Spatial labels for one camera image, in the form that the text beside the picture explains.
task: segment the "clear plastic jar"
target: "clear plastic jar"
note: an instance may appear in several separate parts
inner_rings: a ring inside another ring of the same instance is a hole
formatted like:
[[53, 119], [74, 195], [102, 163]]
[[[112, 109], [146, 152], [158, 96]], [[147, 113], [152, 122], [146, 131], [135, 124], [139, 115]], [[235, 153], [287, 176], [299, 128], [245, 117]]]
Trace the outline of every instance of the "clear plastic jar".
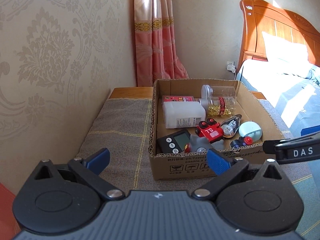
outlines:
[[198, 98], [208, 116], [233, 115], [236, 110], [236, 100], [233, 97]]
[[233, 99], [236, 99], [236, 89], [234, 87], [226, 86], [203, 85], [201, 88], [201, 98], [210, 97], [232, 97]]

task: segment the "curtain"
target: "curtain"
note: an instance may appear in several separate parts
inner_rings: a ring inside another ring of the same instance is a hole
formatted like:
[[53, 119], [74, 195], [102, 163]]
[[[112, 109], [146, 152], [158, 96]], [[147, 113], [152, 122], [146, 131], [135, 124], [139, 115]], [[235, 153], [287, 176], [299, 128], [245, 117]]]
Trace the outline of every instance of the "curtain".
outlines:
[[134, 0], [138, 86], [188, 78], [176, 55], [172, 0]]

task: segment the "wooden headboard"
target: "wooden headboard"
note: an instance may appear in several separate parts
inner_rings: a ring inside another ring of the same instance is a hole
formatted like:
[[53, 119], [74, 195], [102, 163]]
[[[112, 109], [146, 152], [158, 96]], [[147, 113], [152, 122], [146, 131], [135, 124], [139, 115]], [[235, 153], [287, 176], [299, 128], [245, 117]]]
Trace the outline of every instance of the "wooden headboard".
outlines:
[[279, 9], [264, 0], [241, 0], [244, 27], [237, 72], [249, 58], [266, 60], [262, 32], [305, 44], [310, 63], [320, 66], [320, 33], [299, 14]]

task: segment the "wooden table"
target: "wooden table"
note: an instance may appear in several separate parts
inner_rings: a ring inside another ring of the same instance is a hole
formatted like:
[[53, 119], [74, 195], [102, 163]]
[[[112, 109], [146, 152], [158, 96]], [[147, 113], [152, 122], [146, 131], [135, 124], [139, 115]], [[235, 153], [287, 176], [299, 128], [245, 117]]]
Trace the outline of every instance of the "wooden table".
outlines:
[[[251, 92], [257, 99], [266, 99], [260, 92]], [[152, 98], [152, 87], [115, 88], [110, 98]]]

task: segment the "cardboard box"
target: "cardboard box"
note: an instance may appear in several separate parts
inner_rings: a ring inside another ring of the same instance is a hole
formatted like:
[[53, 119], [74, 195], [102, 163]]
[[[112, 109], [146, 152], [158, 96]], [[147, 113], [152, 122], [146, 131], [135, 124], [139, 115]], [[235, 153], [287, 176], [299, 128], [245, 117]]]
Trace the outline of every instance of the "cardboard box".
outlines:
[[[217, 79], [180, 79], [180, 80], [157, 80], [153, 85], [153, 102], [151, 130], [149, 141], [149, 159], [152, 175], [155, 180], [159, 179], [190, 179], [214, 176], [206, 165], [206, 153], [189, 154], [162, 154], [156, 145], [156, 139], [168, 134], [177, 132], [180, 129], [166, 129], [162, 110], [162, 96], [188, 95], [194, 98], [201, 97], [202, 85], [213, 86], [234, 86], [236, 89], [236, 112], [241, 114], [241, 123], [254, 121], [262, 128], [261, 140], [254, 145], [231, 149], [230, 142], [238, 139], [237, 133], [233, 138], [225, 140], [227, 150], [220, 151], [226, 156], [243, 157], [251, 163], [262, 164], [267, 158], [274, 158], [274, 155], [267, 155], [262, 150], [264, 140], [283, 139], [283, 135], [263, 108], [255, 96], [240, 82]], [[217, 116], [217, 122], [223, 122], [229, 116]], [[195, 127], [188, 128], [190, 134], [195, 134]]]

